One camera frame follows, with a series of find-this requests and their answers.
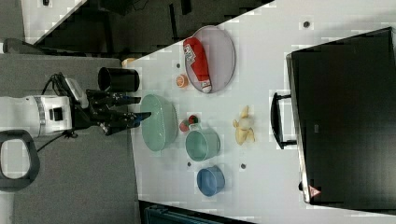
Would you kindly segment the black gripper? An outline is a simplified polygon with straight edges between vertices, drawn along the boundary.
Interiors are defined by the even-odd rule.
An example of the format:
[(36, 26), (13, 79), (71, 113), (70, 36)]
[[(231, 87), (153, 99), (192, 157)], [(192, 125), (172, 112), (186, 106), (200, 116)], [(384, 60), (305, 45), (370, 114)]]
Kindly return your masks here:
[[(105, 117), (99, 114), (97, 108), (101, 107), (99, 101), (105, 99), (109, 93), (97, 90), (86, 90), (85, 93), (88, 106), (83, 108), (82, 103), (78, 103), (77, 101), (75, 101), (72, 106), (72, 125), (74, 131), (85, 130), (91, 126), (100, 127), (105, 123)], [(140, 101), (140, 97), (122, 95), (112, 97), (108, 104), (110, 106), (132, 105), (138, 104)], [(106, 121), (106, 127), (110, 130), (135, 128), (150, 116), (150, 112), (114, 112), (110, 115), (109, 120)]]

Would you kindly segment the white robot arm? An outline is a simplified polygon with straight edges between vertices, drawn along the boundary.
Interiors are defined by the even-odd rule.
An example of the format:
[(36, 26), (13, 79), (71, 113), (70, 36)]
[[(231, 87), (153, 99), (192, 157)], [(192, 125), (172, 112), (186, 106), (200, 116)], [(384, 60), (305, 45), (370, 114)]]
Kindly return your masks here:
[(39, 137), (74, 137), (76, 130), (99, 126), (106, 135), (131, 129), (151, 116), (146, 112), (121, 112), (120, 105), (138, 104), (138, 97), (105, 91), (86, 91), (82, 94), (30, 95), (21, 98), (1, 98), (1, 149), (25, 150), (27, 159), (15, 172), (6, 169), (1, 160), (1, 190), (16, 192), (31, 185), (40, 171), (40, 149), (35, 146)]

